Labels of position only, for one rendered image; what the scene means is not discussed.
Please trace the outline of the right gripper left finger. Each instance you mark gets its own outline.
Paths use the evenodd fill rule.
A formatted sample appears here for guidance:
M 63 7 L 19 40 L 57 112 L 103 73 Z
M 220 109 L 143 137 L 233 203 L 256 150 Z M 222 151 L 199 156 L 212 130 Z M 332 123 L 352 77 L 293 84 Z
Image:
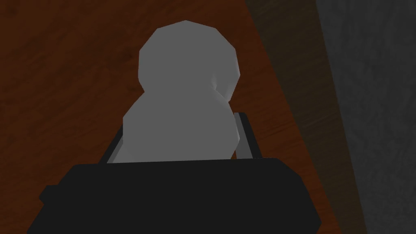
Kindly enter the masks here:
M 99 164 L 113 163 L 121 146 L 123 144 L 123 125 L 120 126 L 115 137 L 107 147 L 105 153 L 101 157 Z

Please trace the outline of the grey door knob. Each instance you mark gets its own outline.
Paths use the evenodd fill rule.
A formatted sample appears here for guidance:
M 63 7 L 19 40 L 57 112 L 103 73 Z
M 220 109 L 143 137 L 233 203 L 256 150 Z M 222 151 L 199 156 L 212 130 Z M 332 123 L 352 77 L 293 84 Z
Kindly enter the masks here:
M 123 117 L 115 163 L 221 160 L 239 134 L 230 100 L 240 78 L 235 48 L 215 28 L 158 28 L 139 52 L 144 92 Z

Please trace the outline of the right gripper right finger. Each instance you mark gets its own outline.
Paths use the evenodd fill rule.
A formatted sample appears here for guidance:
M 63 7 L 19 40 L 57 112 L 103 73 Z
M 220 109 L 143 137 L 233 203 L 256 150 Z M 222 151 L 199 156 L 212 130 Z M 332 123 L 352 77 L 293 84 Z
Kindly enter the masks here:
M 236 126 L 239 134 L 239 143 L 236 147 L 236 158 L 262 158 L 249 119 L 245 113 L 234 113 Z

